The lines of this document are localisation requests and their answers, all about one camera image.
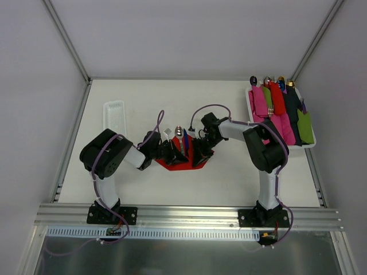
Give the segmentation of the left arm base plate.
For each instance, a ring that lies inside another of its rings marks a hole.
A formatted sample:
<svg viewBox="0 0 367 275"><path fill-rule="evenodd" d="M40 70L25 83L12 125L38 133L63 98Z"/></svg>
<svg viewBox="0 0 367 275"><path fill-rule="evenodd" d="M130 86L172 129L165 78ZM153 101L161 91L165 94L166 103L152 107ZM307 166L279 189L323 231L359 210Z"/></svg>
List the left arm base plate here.
<svg viewBox="0 0 367 275"><path fill-rule="evenodd" d="M138 216L137 207L121 206L120 201L118 201L111 210L124 218L128 225L136 225ZM108 211L105 207L99 205L96 201L88 209L87 224L117 225L120 221L120 218Z"/></svg>

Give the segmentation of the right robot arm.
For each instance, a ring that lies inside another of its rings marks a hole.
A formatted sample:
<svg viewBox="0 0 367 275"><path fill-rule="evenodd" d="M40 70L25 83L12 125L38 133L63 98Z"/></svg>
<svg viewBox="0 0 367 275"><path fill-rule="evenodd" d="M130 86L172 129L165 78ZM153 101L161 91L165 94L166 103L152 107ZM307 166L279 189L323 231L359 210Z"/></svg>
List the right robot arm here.
<svg viewBox="0 0 367 275"><path fill-rule="evenodd" d="M208 113L201 122L205 135L192 139L193 167L209 160L219 142L235 139L246 144L252 163L259 170L258 200L253 209L237 212L239 226L289 228L292 219L279 199L279 174L288 162L289 149L272 121L246 123L228 117L218 119Z"/></svg>

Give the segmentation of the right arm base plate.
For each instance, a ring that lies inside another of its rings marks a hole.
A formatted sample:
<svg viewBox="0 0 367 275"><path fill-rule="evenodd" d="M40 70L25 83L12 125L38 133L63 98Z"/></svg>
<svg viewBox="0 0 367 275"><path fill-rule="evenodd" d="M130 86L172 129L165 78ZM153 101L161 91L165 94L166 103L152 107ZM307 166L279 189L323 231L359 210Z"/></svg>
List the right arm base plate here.
<svg viewBox="0 0 367 275"><path fill-rule="evenodd" d="M240 227L280 227L289 228L291 219L288 216L286 210L282 210L275 217L269 218L262 222L260 218L256 216L256 211L254 209L240 209L237 211L238 222Z"/></svg>

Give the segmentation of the dark blue knife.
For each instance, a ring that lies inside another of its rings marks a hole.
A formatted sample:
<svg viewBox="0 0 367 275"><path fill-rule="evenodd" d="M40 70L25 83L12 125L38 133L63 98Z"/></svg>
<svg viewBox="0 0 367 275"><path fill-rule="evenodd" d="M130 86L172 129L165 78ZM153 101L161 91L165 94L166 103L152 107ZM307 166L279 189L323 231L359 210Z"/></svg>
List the dark blue knife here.
<svg viewBox="0 0 367 275"><path fill-rule="evenodd" d="M183 129L183 140L184 140L184 149L185 149L185 156L189 157L189 136L186 129Z"/></svg>

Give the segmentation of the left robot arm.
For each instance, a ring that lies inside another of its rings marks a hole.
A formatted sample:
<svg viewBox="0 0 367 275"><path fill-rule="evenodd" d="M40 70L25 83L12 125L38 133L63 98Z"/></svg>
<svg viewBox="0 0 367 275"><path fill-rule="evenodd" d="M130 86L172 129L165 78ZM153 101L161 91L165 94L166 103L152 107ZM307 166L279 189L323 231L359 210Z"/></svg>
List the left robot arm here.
<svg viewBox="0 0 367 275"><path fill-rule="evenodd" d="M153 160L161 160L167 166L189 162L172 140L162 142L157 131L149 131L143 142L134 146L125 136L107 128L81 150L80 161L91 174L96 203L102 207L100 217L106 223L114 223L120 216L114 173L121 162L142 171Z"/></svg>

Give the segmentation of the green handled spoon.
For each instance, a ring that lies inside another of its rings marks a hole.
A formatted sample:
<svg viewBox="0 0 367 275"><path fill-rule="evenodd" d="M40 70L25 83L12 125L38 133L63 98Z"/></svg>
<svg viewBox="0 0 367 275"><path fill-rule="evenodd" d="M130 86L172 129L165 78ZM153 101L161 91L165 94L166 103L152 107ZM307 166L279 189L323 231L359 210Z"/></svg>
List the green handled spoon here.
<svg viewBox="0 0 367 275"><path fill-rule="evenodd" d="M185 151L184 151L184 144L182 142L182 139L183 139L183 136L184 136L184 133L183 133L183 129L181 126L176 126L175 128L175 137L178 139L179 141L179 146L180 146L180 151L181 151L181 154L185 154Z"/></svg>

